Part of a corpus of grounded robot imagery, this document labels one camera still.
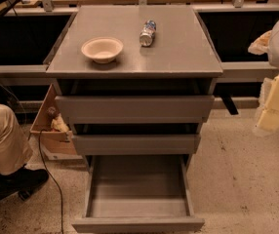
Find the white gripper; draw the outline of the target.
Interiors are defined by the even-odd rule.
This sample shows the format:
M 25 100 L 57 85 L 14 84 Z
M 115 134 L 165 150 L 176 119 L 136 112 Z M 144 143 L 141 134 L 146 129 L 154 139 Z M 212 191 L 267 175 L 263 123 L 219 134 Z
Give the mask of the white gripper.
M 263 33 L 248 48 L 254 55 L 268 51 L 271 30 Z M 279 74 L 274 79 L 265 78 L 259 95 L 259 108 L 256 113 L 255 133 L 272 134 L 279 128 Z

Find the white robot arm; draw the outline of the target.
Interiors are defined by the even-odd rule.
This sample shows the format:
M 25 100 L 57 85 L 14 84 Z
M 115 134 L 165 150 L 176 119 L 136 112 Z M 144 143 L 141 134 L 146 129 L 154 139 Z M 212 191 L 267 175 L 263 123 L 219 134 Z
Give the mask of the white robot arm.
M 273 28 L 263 33 L 248 48 L 254 55 L 267 54 L 271 66 L 279 69 L 279 20 Z M 259 95 L 259 108 L 254 133 L 267 136 L 279 129 L 279 74 L 263 80 Z

